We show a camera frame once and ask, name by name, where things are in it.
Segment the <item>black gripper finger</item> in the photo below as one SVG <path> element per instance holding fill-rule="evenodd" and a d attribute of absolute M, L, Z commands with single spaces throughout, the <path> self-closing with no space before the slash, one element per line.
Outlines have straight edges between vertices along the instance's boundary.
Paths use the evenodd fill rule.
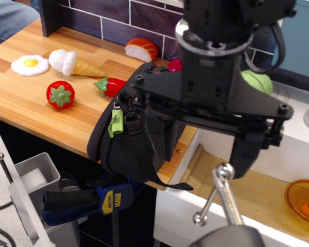
<path fill-rule="evenodd" d="M 230 164 L 235 169 L 235 179 L 245 176 L 253 163 L 257 160 L 261 150 L 269 146 L 279 146 L 283 138 L 283 129 L 277 133 L 269 131 L 230 131 L 234 136 Z"/>
<path fill-rule="evenodd" d="M 150 107 L 144 109 L 144 127 L 150 157 L 156 162 L 170 161 L 186 124 L 161 118 Z"/>

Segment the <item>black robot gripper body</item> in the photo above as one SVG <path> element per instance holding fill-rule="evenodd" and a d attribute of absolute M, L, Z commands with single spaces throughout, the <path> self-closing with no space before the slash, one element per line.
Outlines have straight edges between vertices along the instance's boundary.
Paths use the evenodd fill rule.
<path fill-rule="evenodd" d="M 141 109 L 161 119 L 226 134 L 278 134 L 291 119 L 292 107 L 242 77 L 240 64 L 248 42 L 219 49 L 200 49 L 186 42 L 181 46 L 181 72 L 139 74 L 132 80 Z"/>

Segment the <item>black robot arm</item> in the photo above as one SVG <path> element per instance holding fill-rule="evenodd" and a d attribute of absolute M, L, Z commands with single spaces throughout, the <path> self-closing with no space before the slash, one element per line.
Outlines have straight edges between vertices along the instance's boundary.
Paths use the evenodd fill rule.
<path fill-rule="evenodd" d="M 287 103 L 249 85 L 241 63 L 249 63 L 247 50 L 263 27 L 275 35 L 282 63 L 278 20 L 295 15 L 295 1 L 185 1 L 183 7 L 175 31 L 182 71 L 137 76 L 134 107 L 158 120 L 233 135 L 230 164 L 241 178 L 262 149 L 280 144 L 283 123 L 294 113 Z"/>

